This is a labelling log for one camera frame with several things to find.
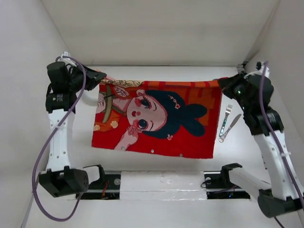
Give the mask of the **red patterned cloth placemat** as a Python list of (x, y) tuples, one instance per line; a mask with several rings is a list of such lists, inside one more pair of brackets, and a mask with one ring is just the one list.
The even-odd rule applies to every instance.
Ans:
[(99, 85), (92, 146), (211, 159), (221, 98), (217, 80), (168, 82), (105, 78)]

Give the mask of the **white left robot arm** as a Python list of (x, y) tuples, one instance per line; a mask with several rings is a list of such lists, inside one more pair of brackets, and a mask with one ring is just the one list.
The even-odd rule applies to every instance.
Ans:
[(54, 198), (86, 192), (89, 183), (95, 188), (105, 185), (106, 177), (94, 172), (90, 178), (85, 170), (72, 167), (72, 129), (76, 114), (75, 102), (80, 92), (91, 91), (106, 77), (103, 72), (86, 66), (57, 61), (47, 66), (50, 84), (47, 88), (46, 111), (51, 139), (46, 172), (38, 176), (40, 185)]

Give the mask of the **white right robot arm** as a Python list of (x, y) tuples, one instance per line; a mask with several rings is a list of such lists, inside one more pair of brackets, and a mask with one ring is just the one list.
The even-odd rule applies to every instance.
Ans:
[(243, 111), (245, 124), (259, 146), (270, 183), (248, 173), (242, 165), (222, 166), (220, 183), (236, 185), (253, 196), (268, 218), (299, 211), (304, 207), (304, 188), (298, 180), (285, 144), (280, 115), (270, 107), (274, 91), (269, 78), (259, 74), (238, 74), (218, 80), (222, 93), (234, 99)]

